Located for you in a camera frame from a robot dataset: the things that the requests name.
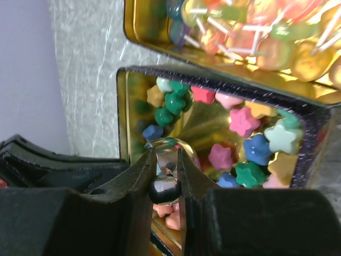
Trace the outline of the silver metal scoop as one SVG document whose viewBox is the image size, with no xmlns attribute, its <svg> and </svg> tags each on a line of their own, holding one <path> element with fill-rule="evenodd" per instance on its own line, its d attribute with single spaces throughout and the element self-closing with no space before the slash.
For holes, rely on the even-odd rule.
<svg viewBox="0 0 341 256">
<path fill-rule="evenodd" d="M 149 141 L 145 148 L 154 148 L 157 157 L 156 177 L 149 187 L 150 199 L 157 205 L 172 205 L 181 195 L 181 184 L 177 177 L 178 150 L 183 149 L 200 169 L 198 155 L 187 142 L 171 137 Z"/>
</svg>

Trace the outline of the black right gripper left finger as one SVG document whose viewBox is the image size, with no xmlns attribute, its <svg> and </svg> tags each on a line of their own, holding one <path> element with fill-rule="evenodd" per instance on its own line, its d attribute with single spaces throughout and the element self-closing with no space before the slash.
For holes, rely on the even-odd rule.
<svg viewBox="0 0 341 256">
<path fill-rule="evenodd" d="M 1 255 L 148 255 L 156 153 L 81 194 L 69 188 L 1 190 Z"/>
</svg>

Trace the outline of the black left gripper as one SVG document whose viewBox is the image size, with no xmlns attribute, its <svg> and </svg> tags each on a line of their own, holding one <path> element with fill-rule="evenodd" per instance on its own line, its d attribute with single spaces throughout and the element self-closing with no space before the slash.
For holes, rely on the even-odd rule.
<svg viewBox="0 0 341 256">
<path fill-rule="evenodd" d="M 71 188 L 82 194 L 115 178 L 122 159 L 56 154 L 16 134 L 1 141 L 1 188 Z"/>
</svg>

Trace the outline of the gold tin of star candies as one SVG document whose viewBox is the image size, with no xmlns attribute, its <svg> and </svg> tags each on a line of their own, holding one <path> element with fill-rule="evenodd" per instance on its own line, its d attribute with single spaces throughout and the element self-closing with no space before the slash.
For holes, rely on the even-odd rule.
<svg viewBox="0 0 341 256">
<path fill-rule="evenodd" d="M 310 188 L 334 111 L 295 95 L 179 66 L 118 69 L 120 156 L 134 164 L 160 138 L 187 142 L 221 188 Z M 162 255 L 183 255 L 180 209 L 151 217 Z"/>
</svg>

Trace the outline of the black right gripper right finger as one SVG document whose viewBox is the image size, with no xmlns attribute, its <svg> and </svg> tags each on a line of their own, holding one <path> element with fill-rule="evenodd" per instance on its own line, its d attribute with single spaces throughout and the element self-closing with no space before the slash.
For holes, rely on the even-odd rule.
<svg viewBox="0 0 341 256">
<path fill-rule="evenodd" d="M 177 153 L 183 255 L 340 255 L 340 223 L 317 190 L 221 188 Z"/>
</svg>

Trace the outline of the gold tin of stick candies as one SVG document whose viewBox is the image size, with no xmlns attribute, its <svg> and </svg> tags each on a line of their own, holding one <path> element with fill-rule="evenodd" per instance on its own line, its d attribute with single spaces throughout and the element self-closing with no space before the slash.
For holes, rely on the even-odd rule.
<svg viewBox="0 0 341 256">
<path fill-rule="evenodd" d="M 123 24 L 168 57 L 340 106 L 340 1 L 125 1 Z"/>
</svg>

